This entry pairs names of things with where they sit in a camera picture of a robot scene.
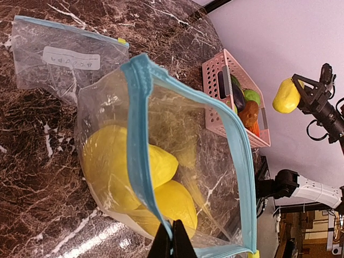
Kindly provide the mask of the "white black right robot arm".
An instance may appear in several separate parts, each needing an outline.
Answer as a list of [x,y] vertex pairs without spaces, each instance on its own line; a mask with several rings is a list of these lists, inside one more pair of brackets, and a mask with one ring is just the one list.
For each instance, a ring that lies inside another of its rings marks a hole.
[[[279,113],[278,131],[281,134],[281,147],[274,157],[284,164],[285,169],[273,179],[255,180],[257,199],[304,198],[343,214],[343,187],[314,181],[296,171],[301,167],[313,173],[332,175],[335,154],[318,142],[327,139],[329,144],[343,144],[343,107],[329,102],[335,94],[335,78],[332,67],[324,63],[318,81],[294,74],[281,83],[273,101],[273,107]],[[292,117],[295,109],[311,115],[311,123],[326,130],[322,137],[312,138],[313,146],[299,139],[300,125]]]

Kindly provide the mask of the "yellow toy lemon front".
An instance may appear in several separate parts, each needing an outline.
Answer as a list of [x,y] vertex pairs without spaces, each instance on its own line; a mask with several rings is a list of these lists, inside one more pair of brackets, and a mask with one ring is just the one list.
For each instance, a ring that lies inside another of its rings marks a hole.
[[[181,220],[189,238],[197,229],[198,219],[194,201],[189,191],[180,183],[170,180],[154,190],[156,203],[164,218],[171,223]],[[160,221],[144,205],[134,210],[130,217],[149,235],[156,236]]]

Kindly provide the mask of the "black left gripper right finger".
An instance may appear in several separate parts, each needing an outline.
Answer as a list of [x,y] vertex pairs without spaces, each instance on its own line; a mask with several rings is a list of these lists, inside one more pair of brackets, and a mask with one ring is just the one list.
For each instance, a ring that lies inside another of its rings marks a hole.
[[194,248],[181,220],[173,222],[173,258],[197,258]]

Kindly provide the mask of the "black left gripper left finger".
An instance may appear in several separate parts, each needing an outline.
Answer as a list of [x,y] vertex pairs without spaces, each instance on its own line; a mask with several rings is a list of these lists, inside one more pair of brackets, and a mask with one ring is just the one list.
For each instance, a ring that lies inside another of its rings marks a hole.
[[171,240],[165,227],[160,224],[147,258],[171,258]]

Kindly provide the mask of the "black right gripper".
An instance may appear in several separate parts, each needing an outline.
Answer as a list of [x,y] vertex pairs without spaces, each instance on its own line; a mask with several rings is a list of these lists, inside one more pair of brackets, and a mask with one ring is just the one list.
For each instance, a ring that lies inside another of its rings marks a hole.
[[291,79],[299,93],[297,107],[304,114],[335,112],[334,106],[329,102],[331,92],[322,83],[298,74],[294,74]]

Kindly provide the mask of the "yellow toy lemon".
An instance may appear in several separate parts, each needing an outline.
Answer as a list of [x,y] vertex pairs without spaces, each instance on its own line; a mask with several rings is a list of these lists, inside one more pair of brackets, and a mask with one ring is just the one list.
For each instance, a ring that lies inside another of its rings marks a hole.
[[[171,223],[181,220],[189,238],[197,229],[198,219],[194,201],[189,191],[180,183],[170,180],[154,190],[156,203],[164,218]],[[134,210],[130,217],[149,235],[156,236],[160,221],[144,205]]]
[[292,78],[285,79],[273,100],[273,108],[283,114],[294,111],[301,100],[301,95],[296,88]]
[[[92,134],[82,149],[85,178],[97,199],[105,209],[122,213],[141,205],[128,177],[126,140],[125,127],[108,125]],[[149,145],[148,152],[155,189],[173,178],[178,160],[155,145]]]

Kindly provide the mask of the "small clear zip bag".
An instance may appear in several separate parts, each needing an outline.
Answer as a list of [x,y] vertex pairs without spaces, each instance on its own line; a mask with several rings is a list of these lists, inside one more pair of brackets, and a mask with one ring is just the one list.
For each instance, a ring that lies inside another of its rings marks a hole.
[[27,16],[15,16],[11,43],[17,87],[43,88],[70,105],[128,60],[124,39]]

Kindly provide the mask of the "large clear zip bag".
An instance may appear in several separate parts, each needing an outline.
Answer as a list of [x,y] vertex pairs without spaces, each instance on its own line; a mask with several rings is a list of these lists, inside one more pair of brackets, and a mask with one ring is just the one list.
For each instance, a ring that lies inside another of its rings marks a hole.
[[76,135],[97,205],[149,257],[259,257],[252,152],[226,104],[140,54],[80,90]]

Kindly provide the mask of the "yellow toy lemon back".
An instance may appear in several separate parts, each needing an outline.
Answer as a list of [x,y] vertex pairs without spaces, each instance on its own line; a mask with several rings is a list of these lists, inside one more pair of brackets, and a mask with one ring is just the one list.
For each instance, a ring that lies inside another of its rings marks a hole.
[[[92,134],[82,149],[85,178],[97,199],[105,209],[122,213],[141,205],[128,177],[126,140],[125,127],[108,125]],[[149,145],[148,152],[155,189],[173,178],[178,160],[155,145]]]

